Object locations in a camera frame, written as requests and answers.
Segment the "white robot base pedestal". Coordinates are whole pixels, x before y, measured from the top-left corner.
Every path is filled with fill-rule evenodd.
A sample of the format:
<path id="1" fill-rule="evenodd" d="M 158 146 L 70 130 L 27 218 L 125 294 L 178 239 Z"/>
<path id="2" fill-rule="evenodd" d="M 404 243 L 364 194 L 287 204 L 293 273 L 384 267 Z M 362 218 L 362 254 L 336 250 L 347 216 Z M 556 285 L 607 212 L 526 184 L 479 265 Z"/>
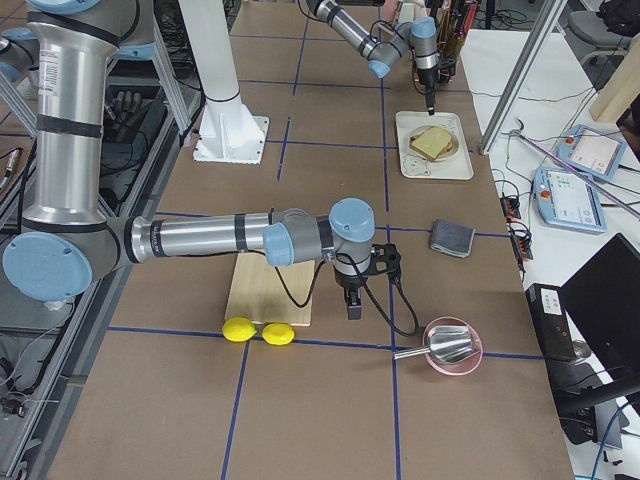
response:
<path id="1" fill-rule="evenodd" d="M 179 6 L 205 97 L 194 159 L 256 165 L 269 119 L 252 115 L 241 98 L 223 3 L 185 0 Z"/>

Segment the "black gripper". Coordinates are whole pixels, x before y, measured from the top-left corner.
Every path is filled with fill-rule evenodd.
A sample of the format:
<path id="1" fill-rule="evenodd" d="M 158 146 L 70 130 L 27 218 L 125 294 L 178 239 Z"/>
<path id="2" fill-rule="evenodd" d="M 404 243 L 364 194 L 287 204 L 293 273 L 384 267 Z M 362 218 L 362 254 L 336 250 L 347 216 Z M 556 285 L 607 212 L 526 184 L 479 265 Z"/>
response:
<path id="1" fill-rule="evenodd" d="M 437 87 L 453 78 L 455 59 L 450 56 L 441 59 L 439 55 L 418 56 L 413 60 L 413 70 L 422 86 L 421 92 L 425 95 L 427 113 L 433 116 L 434 96 L 431 94 L 435 93 Z"/>
<path id="2" fill-rule="evenodd" d="M 399 286 L 401 255 L 395 244 L 373 244 L 369 257 L 360 262 L 346 252 L 339 252 L 334 260 L 334 274 L 336 282 L 343 288 L 349 320 L 359 320 L 362 317 L 361 289 L 365 290 L 383 319 L 389 320 L 389 316 L 369 289 L 367 281 L 374 276 L 386 275 L 390 285 Z"/>

